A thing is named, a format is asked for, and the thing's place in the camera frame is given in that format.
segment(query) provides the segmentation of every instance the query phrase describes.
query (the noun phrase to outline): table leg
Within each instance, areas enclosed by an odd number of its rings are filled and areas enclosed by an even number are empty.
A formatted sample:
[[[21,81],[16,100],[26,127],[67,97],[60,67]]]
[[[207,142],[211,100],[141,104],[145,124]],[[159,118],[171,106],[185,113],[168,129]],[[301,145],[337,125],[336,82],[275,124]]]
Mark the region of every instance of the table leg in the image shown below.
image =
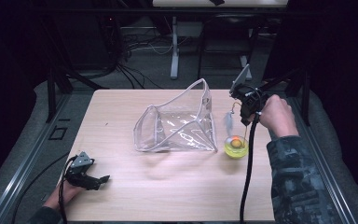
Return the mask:
[[[178,48],[178,34],[177,34],[176,17],[172,18],[172,65],[171,65],[171,79],[178,78],[178,64],[179,64],[179,48]]]

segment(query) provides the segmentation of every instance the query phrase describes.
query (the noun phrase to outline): dark background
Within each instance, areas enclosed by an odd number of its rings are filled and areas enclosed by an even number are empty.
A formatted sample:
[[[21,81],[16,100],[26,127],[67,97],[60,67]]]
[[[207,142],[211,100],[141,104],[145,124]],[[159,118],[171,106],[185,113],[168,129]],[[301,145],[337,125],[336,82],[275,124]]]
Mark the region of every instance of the dark background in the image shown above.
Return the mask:
[[[325,10],[330,16],[283,19],[264,78],[306,68],[310,88],[321,98],[358,184],[358,1],[289,3],[288,11],[298,9]],[[34,87],[47,79],[50,69],[46,37],[30,18],[25,3],[0,0],[0,166],[32,113]],[[70,54],[62,57],[72,60]]]

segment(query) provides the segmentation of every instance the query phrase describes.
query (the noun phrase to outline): handheld controller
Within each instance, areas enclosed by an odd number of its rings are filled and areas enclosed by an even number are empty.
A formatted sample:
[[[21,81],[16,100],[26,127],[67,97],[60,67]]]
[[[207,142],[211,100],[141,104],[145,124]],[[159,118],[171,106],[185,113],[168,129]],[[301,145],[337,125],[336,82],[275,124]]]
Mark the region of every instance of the handheld controller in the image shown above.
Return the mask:
[[[230,96],[241,101],[241,123],[245,126],[250,124],[248,118],[252,114],[263,109],[269,96],[259,88],[254,88],[245,85],[246,74],[249,71],[249,64],[247,64],[238,77],[233,81],[229,91]]]

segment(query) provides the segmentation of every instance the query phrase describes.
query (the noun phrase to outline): clear plastic bag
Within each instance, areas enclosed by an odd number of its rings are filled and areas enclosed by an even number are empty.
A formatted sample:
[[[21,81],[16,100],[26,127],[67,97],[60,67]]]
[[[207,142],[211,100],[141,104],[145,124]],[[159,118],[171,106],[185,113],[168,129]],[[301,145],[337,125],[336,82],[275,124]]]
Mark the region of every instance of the clear plastic bag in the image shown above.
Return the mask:
[[[217,151],[212,97],[206,81],[194,82],[163,105],[150,105],[136,122],[133,134],[138,151]]]

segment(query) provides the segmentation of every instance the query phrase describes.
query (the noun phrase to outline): chair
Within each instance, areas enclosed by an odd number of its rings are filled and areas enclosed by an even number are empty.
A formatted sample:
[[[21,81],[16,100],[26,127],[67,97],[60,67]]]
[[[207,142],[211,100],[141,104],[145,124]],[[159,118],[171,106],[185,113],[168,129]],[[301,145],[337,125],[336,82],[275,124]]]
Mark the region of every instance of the chair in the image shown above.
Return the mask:
[[[204,22],[200,34],[198,79],[201,68],[212,68],[202,67],[202,57],[206,53],[238,55],[241,68],[249,63],[258,33],[265,21],[261,15],[220,14]]]

